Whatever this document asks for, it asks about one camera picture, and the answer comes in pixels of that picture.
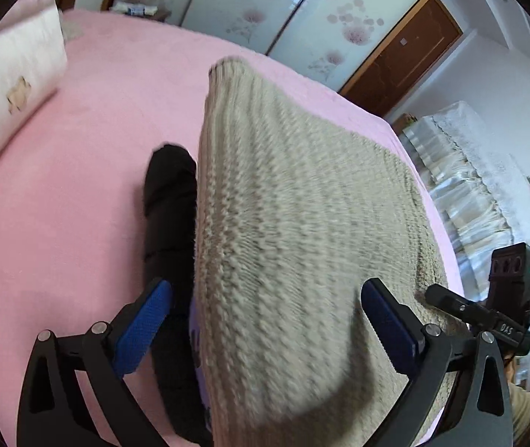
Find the beige knit cardigan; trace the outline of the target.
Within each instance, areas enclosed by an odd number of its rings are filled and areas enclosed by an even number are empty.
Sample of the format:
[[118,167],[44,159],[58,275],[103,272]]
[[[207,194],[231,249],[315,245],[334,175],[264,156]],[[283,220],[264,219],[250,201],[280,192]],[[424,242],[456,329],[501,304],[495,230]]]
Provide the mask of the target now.
[[360,306],[381,279],[425,323],[454,250],[403,158],[311,114],[246,61],[209,72],[198,151],[200,366],[218,446],[360,446],[407,384]]

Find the purple folded garment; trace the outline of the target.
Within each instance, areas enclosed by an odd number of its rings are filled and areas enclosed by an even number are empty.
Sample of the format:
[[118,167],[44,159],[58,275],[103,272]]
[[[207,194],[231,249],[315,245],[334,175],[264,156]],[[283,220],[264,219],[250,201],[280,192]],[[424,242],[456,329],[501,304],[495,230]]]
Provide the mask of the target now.
[[191,342],[191,350],[193,355],[193,363],[195,376],[199,388],[199,396],[201,401],[202,410],[202,424],[207,431],[207,434],[212,435],[211,426],[211,401],[209,400],[208,391],[206,387],[204,369],[201,363],[200,353],[200,327],[198,321],[198,311],[196,300],[192,299],[190,303],[190,316],[189,316],[189,335]]

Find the pink bed sheet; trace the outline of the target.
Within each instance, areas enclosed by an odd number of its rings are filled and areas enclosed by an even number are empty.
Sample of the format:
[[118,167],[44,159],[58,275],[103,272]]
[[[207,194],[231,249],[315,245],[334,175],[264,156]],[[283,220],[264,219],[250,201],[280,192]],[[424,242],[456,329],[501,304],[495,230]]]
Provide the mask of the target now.
[[0,429],[16,442],[32,346],[84,333],[140,293],[153,150],[196,153],[208,72],[244,58],[301,107],[404,153],[383,119],[272,58],[167,24],[73,10],[58,90],[0,155]]

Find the black folded garment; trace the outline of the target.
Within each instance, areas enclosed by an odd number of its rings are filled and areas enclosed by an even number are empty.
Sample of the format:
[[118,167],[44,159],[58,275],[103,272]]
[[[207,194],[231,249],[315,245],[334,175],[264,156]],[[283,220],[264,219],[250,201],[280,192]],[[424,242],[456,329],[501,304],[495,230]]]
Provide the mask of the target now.
[[169,314],[152,343],[158,388],[174,432],[211,446],[189,331],[194,289],[196,163],[180,145],[166,143],[150,159],[143,191],[147,220],[144,280],[164,279],[172,289]]

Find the brown wooden door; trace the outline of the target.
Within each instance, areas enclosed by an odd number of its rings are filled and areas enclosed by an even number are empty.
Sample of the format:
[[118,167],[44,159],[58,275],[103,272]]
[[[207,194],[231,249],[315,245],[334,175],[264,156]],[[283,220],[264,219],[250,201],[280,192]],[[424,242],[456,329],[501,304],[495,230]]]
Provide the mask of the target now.
[[441,0],[418,0],[339,94],[372,114],[384,116],[462,35],[461,26]]

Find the floral sliding wardrobe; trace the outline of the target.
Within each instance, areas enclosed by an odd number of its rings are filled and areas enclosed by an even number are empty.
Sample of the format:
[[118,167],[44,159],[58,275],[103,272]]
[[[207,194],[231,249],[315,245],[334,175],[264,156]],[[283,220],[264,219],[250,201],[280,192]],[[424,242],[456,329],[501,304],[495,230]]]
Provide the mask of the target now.
[[232,41],[334,91],[424,0],[103,0],[101,7]]

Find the white pillow with print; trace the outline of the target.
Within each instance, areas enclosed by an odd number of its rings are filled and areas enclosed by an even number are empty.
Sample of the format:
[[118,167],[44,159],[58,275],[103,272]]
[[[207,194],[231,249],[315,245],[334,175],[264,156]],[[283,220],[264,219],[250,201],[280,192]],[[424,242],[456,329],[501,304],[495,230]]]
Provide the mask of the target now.
[[57,90],[66,68],[56,6],[0,31],[0,151]]

